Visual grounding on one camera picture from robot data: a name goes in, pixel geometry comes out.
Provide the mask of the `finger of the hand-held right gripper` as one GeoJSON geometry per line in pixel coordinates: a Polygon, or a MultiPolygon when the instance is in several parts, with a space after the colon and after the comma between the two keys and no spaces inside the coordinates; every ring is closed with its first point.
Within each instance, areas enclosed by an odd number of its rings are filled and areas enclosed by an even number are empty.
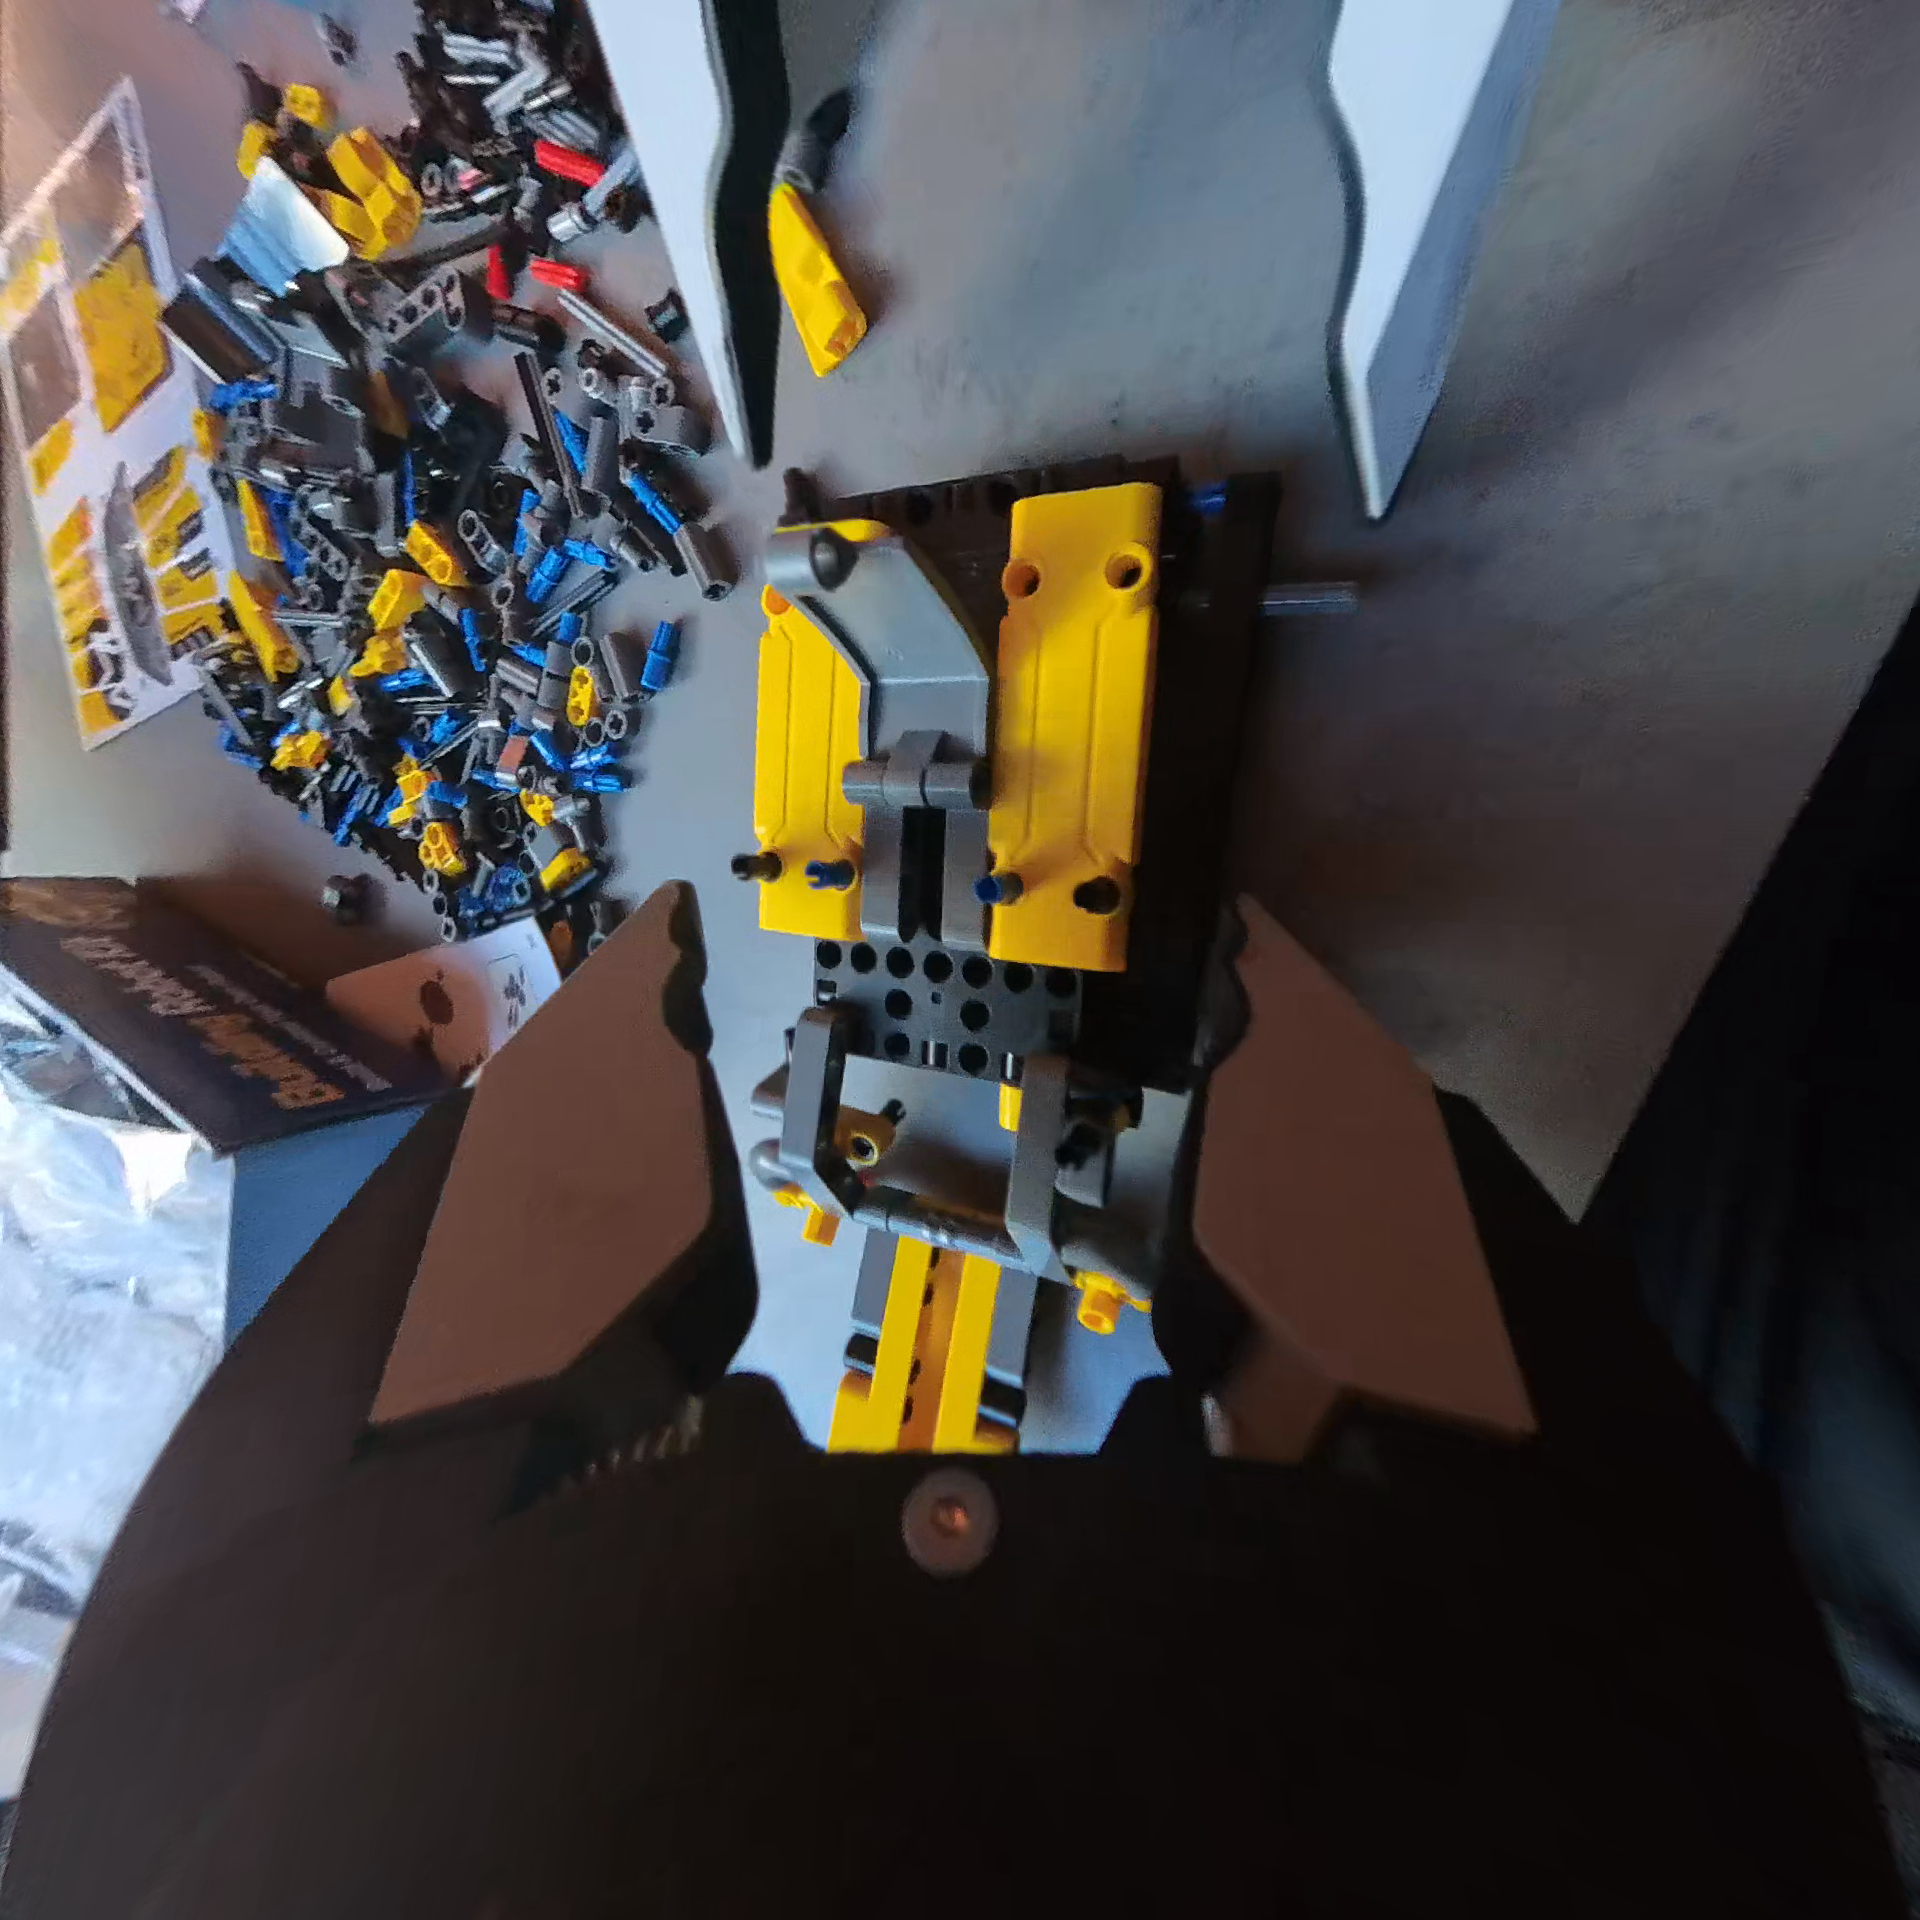
{"type": "Polygon", "coordinates": [[[691,342],[740,460],[773,457],[778,4],[588,4],[691,342]]]}
{"type": "Polygon", "coordinates": [[[1386,519],[1427,430],[1559,4],[1343,4],[1327,101],[1349,244],[1329,329],[1357,500],[1386,519]]]}

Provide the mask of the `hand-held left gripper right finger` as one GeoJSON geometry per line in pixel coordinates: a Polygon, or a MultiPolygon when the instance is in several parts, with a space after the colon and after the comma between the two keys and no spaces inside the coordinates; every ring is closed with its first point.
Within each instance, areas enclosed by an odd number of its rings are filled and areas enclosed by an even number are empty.
{"type": "Polygon", "coordinates": [[[1537,1414],[1423,1068],[1254,900],[1205,967],[1160,1351],[1229,1460],[1354,1410],[1499,1444],[1537,1414]]]}

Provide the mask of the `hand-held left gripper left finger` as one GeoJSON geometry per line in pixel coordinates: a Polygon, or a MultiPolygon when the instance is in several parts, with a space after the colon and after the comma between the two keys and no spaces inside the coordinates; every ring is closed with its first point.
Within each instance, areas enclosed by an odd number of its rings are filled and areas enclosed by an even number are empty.
{"type": "Polygon", "coordinates": [[[710,1063],[703,916],[674,879],[468,1095],[371,1398],[378,1439],[668,1426],[753,1323],[753,1248],[710,1063]]]}

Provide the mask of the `white instruction booklet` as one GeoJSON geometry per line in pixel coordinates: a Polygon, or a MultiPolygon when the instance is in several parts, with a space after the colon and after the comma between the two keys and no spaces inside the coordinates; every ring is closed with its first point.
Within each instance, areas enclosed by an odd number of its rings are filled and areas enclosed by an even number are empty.
{"type": "Polygon", "coordinates": [[[561,972],[536,918],[464,945],[421,947],[322,987],[367,1034],[468,1086],[558,994],[561,972]]]}

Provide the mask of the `yellow black building-block vehicle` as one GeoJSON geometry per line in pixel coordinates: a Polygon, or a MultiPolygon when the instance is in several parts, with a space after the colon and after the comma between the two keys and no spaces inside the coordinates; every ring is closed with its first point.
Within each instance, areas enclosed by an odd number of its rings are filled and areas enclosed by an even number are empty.
{"type": "Polygon", "coordinates": [[[1277,511],[1177,460],[785,473],[731,877],[805,954],[753,1179],[859,1242],[828,1454],[1011,1454],[1044,1298],[1149,1314],[1113,1187],[1205,1077],[1257,638],[1354,603],[1271,580],[1277,511]]]}

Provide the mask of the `yellow curved panel piece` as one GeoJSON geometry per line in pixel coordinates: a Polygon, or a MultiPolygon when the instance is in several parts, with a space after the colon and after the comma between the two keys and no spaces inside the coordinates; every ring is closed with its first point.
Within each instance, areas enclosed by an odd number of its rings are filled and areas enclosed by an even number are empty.
{"type": "Polygon", "coordinates": [[[780,301],[813,376],[825,379],[862,347],[869,314],[828,252],[802,191],[791,181],[770,185],[768,238],[780,301]]]}

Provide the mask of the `blue cardboard box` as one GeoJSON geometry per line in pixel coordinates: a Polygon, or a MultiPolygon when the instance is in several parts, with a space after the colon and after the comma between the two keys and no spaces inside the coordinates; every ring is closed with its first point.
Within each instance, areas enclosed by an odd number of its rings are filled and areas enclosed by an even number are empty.
{"type": "Polygon", "coordinates": [[[223,1341],[451,1082],[124,879],[5,879],[2,987],[233,1173],[223,1341]]]}

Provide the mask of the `person's dark clothing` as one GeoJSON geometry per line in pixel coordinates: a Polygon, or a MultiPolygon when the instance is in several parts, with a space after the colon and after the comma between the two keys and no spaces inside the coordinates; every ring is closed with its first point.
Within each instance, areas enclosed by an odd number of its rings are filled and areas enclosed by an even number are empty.
{"type": "Polygon", "coordinates": [[[1586,1225],[1780,1498],[1918,1916],[1918,612],[1586,1225]]]}

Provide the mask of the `clear plastic bag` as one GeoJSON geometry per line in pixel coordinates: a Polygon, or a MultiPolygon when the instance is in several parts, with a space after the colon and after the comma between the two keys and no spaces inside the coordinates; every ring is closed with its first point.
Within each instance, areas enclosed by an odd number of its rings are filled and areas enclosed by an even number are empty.
{"type": "Polygon", "coordinates": [[[78,1617],[223,1356],[230,1165],[2,994],[2,1590],[78,1617]]]}

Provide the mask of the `pile of building-block parts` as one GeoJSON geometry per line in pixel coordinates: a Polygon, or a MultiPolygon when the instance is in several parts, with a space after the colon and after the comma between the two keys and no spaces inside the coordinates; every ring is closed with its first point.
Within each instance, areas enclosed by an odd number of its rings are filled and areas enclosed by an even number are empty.
{"type": "Polygon", "coordinates": [[[604,807],[680,631],[601,625],[662,574],[734,585],[680,465],[710,452],[680,288],[627,322],[571,252],[654,212],[588,4],[416,4],[395,138],[243,67],[236,212],[159,317],[250,571],[190,645],[223,751],[413,883],[445,945],[619,920],[604,807]]]}

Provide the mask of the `yellow sticker sheet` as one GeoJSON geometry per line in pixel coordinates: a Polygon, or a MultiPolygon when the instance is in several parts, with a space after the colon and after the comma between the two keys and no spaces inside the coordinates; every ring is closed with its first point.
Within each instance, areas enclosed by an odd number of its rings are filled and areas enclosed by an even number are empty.
{"type": "Polygon", "coordinates": [[[2,230],[2,405],[86,751],[198,693],[230,633],[230,511],[130,80],[2,230]]]}

